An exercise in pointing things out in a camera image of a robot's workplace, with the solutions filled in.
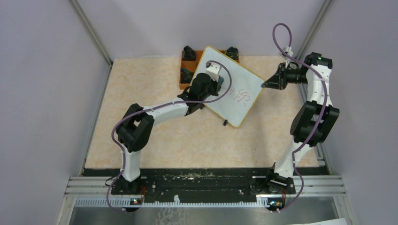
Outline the whiteboard with yellow frame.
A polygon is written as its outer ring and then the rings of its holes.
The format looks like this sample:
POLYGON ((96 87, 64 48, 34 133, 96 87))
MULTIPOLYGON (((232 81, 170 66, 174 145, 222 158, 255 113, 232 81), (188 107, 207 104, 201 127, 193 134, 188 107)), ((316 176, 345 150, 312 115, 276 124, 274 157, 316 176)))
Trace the whiteboard with yellow frame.
POLYGON ((208 61, 216 61, 225 67, 219 72, 219 76, 224 79, 219 91, 222 98, 205 103, 205 106, 237 128, 257 101, 265 80, 211 46, 196 51, 197 67, 194 76, 206 72, 208 61))

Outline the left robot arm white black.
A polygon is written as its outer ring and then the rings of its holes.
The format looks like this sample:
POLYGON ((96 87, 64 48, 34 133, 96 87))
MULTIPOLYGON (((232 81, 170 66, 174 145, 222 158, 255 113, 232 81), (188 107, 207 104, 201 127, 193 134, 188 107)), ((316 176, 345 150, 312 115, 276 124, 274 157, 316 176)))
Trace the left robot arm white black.
POLYGON ((224 79, 213 80, 206 73, 199 73, 191 85, 168 103, 141 107, 132 104, 122 120, 112 130, 112 140, 121 147, 120 169, 122 188, 129 194, 140 190, 140 154, 147 145, 153 127, 168 120, 188 116, 202 109, 209 96, 220 98, 219 91, 224 79))

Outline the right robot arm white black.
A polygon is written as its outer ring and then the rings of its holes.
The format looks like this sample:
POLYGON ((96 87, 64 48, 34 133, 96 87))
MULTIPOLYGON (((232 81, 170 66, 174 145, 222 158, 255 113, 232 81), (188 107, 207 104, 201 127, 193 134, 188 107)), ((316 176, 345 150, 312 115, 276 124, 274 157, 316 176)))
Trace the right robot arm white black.
POLYGON ((304 63, 304 66, 296 62, 280 63, 275 74, 261 85, 284 90, 289 83, 307 84, 307 100, 290 128, 292 141, 264 180, 264 187, 270 193, 295 193, 292 179, 295 166, 309 150, 325 141, 340 114, 329 96, 332 59, 312 52, 305 57, 304 63))

